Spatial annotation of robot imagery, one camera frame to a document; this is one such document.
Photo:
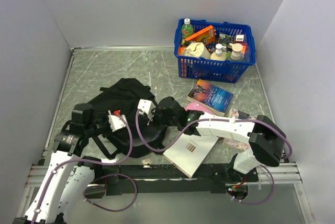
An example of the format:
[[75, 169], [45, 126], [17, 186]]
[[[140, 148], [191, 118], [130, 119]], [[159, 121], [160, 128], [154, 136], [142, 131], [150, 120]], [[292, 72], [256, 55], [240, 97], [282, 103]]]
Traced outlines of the black student backpack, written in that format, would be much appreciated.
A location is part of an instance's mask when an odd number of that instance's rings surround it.
[[[140, 99], [151, 100], [157, 105], [155, 96], [150, 92], [150, 87], [143, 85], [136, 78], [121, 78], [109, 88], [101, 87], [100, 94], [92, 98], [88, 103], [93, 106], [96, 114], [108, 114], [108, 111], [121, 110], [121, 114], [126, 116], [133, 139], [133, 148], [130, 154], [132, 158], [141, 158], [148, 155], [149, 150], [140, 140], [135, 125], [135, 114]], [[93, 140], [108, 159], [114, 159], [117, 154], [126, 155], [129, 151], [129, 134], [126, 128], [112, 132], [105, 137], [116, 151], [109, 153], [99, 137]]]

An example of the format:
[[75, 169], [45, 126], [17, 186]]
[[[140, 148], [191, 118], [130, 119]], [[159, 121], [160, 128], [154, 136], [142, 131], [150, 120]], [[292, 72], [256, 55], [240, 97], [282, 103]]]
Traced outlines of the white square notebook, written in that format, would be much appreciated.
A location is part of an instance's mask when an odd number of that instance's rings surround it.
[[182, 134], [163, 156], [188, 178], [192, 178], [217, 140], [214, 136]]

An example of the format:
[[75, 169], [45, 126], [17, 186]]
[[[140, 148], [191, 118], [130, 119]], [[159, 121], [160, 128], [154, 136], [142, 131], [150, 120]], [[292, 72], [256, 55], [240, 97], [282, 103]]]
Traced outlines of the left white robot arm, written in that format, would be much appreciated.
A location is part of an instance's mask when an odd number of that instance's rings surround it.
[[90, 138], [97, 138], [106, 121], [100, 119], [91, 104], [77, 104], [71, 119], [56, 135], [50, 163], [31, 205], [14, 223], [65, 223], [76, 196], [104, 175], [101, 159], [81, 157]]

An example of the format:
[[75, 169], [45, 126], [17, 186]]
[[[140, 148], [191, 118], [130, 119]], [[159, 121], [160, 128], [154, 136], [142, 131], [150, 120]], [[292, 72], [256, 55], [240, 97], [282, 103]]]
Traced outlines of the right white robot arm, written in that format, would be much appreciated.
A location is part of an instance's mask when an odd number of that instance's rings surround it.
[[151, 112], [155, 124], [177, 127], [183, 135], [213, 136], [247, 144], [249, 147], [231, 160], [228, 174], [234, 181], [242, 180], [260, 165], [277, 167], [282, 159], [286, 135], [265, 115], [256, 119], [221, 117], [186, 110], [173, 97], [161, 100]]

